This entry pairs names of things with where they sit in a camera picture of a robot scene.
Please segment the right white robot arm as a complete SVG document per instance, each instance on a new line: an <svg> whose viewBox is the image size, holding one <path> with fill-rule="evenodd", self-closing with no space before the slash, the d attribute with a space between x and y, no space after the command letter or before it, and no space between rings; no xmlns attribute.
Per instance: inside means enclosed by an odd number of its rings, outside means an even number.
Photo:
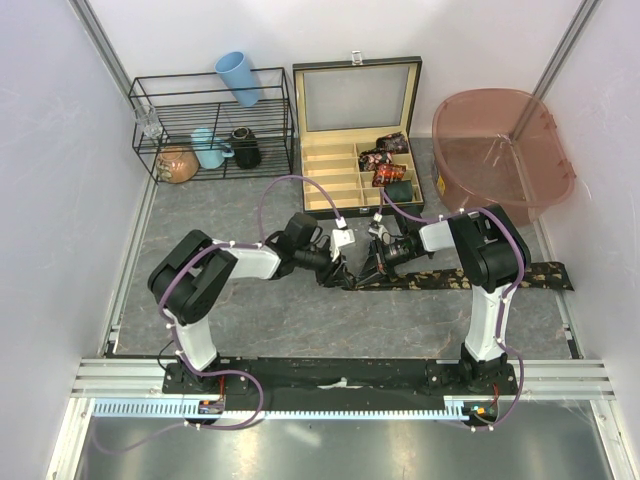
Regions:
<svg viewBox="0 0 640 480"><path fill-rule="evenodd" d="M370 225L372 240L356 286L400 287L397 266L437 251L455 250L472 290L469 331L457 362L426 362L427 386L442 394L516 393L515 371L508 362L504 337L509 306L530 253L509 217L498 205L430 224L403 210L394 217L400 228L398 237L389 238L377 222Z"/></svg>

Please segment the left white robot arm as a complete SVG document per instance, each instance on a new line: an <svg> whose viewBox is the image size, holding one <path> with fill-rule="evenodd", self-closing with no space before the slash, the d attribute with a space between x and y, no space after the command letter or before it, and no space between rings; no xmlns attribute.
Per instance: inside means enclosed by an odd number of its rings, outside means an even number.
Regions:
<svg viewBox="0 0 640 480"><path fill-rule="evenodd" d="M296 269L312 271L318 285L348 288L354 276L343 250L355 244L344 218L325 235L318 221L294 214L285 228L258 243L236 243L190 231L152 271L147 287L176 345L176 365L185 382L208 393L219 382L220 354L208 314L230 280L279 280Z"/></svg>

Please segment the dark floral necktie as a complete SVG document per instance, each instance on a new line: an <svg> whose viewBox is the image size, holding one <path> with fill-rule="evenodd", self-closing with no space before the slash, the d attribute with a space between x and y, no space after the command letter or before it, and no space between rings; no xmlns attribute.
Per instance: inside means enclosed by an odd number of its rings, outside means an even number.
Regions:
<svg viewBox="0 0 640 480"><path fill-rule="evenodd" d="M573 291L574 286L561 262L534 262L525 269L520 288ZM470 290L471 282L461 268L388 275L360 282L351 291Z"/></svg>

